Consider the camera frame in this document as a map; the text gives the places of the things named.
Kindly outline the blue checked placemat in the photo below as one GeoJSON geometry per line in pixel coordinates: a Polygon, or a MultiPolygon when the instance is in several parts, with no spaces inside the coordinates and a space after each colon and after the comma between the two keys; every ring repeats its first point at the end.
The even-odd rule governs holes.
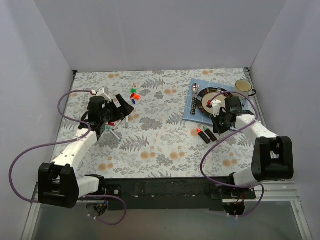
{"type": "Polygon", "coordinates": [[[226,84],[221,84],[221,83],[217,83],[217,82],[212,82],[212,81],[206,81],[206,80],[201,80],[201,79],[195,79],[192,78],[190,85],[189,85],[189,90],[188,90],[188,97],[186,100],[186,105],[185,105],[185,109],[184,109],[184,113],[183,113],[183,117],[182,119],[185,121],[191,121],[191,122],[195,122],[198,124],[203,124],[203,125],[209,125],[212,126],[213,122],[210,119],[210,117],[205,116],[198,108],[198,106],[196,105],[196,110],[195,110],[195,115],[191,115],[191,107],[192,107],[192,99],[193,99],[193,94],[192,94],[192,90],[191,87],[194,83],[199,84],[199,92],[200,91],[209,88],[209,87],[216,87],[216,88],[222,88],[225,89],[226,91],[230,92],[234,90],[234,87],[231,85],[226,85],[226,84]]]}

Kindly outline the floral tablecloth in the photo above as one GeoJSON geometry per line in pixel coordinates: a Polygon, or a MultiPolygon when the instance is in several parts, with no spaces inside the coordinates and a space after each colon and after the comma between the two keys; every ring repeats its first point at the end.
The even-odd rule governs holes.
{"type": "Polygon", "coordinates": [[[198,135],[197,128],[202,129],[203,124],[183,120],[192,79],[233,86],[245,77],[241,68],[76,73],[73,94],[65,109],[69,117],[79,119],[85,113],[86,90],[107,87],[111,98],[121,94],[130,103],[136,83],[140,95],[132,103],[134,111],[128,118],[128,128],[121,123],[114,131],[121,142],[105,131],[80,162],[76,176],[225,177],[248,168],[254,146],[244,134],[226,132],[225,141],[214,146],[198,135]]]}

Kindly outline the dark rimmed cream plate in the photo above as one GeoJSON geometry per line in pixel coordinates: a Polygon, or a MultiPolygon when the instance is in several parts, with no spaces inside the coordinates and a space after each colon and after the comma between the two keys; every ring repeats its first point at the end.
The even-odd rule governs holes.
{"type": "Polygon", "coordinates": [[[222,108],[225,107],[225,99],[231,98],[233,95],[228,93],[225,89],[220,87],[208,87],[200,91],[196,98],[196,105],[198,109],[207,117],[212,115],[208,112],[207,104],[210,100],[220,100],[222,108]]]}

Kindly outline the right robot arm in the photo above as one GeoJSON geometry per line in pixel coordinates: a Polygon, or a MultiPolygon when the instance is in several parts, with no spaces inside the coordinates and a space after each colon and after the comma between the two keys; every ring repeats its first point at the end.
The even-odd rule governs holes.
{"type": "Polygon", "coordinates": [[[244,186],[261,182],[282,181],[294,176],[292,140],[268,130],[250,110],[244,110],[238,96],[209,100],[213,132],[222,134],[235,128],[253,144],[251,166],[233,174],[233,182],[226,186],[227,195],[237,199],[245,192],[244,186]]]}

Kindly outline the teal cap marker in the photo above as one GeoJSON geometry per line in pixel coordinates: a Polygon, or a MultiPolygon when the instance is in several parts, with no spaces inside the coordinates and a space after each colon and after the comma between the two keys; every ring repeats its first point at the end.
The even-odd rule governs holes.
{"type": "Polygon", "coordinates": [[[121,142],[122,139],[113,131],[113,129],[111,129],[108,125],[106,126],[106,129],[113,134],[113,136],[119,141],[121,142]]]}

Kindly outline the metal spoon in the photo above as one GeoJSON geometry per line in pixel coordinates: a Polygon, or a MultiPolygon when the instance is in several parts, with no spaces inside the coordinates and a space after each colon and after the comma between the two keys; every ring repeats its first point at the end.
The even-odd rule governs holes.
{"type": "Polygon", "coordinates": [[[191,86],[191,92],[192,92],[192,99],[195,100],[197,98],[197,94],[199,92],[199,89],[200,89],[200,85],[197,84],[197,83],[194,83],[192,86],[191,86]]]}

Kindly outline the orange highlighter cap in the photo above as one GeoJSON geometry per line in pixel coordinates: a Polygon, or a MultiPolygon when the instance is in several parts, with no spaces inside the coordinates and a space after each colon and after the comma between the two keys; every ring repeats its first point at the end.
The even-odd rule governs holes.
{"type": "Polygon", "coordinates": [[[140,99],[140,95],[138,95],[138,94],[135,94],[134,96],[133,96],[133,98],[135,99],[135,100],[139,100],[140,99]]]}

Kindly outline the black orange highlighter body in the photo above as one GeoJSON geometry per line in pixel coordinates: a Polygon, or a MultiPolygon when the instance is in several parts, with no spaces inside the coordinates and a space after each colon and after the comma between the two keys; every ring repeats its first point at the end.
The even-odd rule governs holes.
{"type": "Polygon", "coordinates": [[[200,138],[206,143],[209,144],[211,140],[207,137],[207,135],[200,129],[197,128],[197,134],[200,136],[200,138]]]}

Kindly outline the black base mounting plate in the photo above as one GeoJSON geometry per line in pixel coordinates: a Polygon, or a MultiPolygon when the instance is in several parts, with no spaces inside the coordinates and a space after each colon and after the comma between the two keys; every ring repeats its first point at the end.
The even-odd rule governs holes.
{"type": "Polygon", "coordinates": [[[92,200],[108,201],[108,210],[208,209],[223,211],[224,200],[254,200],[249,188],[225,186],[227,177],[110,178],[103,179],[92,200]]]}

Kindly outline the aluminium frame rail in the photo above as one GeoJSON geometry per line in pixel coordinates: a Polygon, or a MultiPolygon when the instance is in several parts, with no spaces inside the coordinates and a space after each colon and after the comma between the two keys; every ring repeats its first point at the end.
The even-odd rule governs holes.
{"type": "Polygon", "coordinates": [[[291,181],[255,188],[256,199],[246,200],[248,216],[234,218],[207,209],[107,211],[94,219],[93,201],[72,209],[34,204],[24,240],[310,240],[301,199],[291,181]]]}

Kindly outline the cream enamel mug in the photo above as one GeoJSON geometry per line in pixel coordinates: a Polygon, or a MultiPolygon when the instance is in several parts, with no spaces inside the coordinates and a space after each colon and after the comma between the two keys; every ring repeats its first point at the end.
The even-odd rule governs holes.
{"type": "Polygon", "coordinates": [[[247,80],[240,79],[235,82],[234,93],[232,94],[234,97],[239,97],[239,99],[242,101],[245,99],[245,97],[253,97],[257,91],[253,89],[251,83],[247,80]]]}

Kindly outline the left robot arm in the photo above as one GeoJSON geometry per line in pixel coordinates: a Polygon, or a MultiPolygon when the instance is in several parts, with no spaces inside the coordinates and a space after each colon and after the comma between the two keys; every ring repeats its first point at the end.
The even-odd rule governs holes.
{"type": "Polygon", "coordinates": [[[73,208],[78,199],[91,195],[95,200],[106,196],[103,177],[88,175],[78,179],[76,170],[81,161],[100,139],[109,123],[123,120],[134,107],[121,95],[116,95],[120,106],[106,96],[89,99],[87,111],[80,119],[75,141],[51,163],[43,163],[38,169],[38,201],[42,204],[73,208]]]}

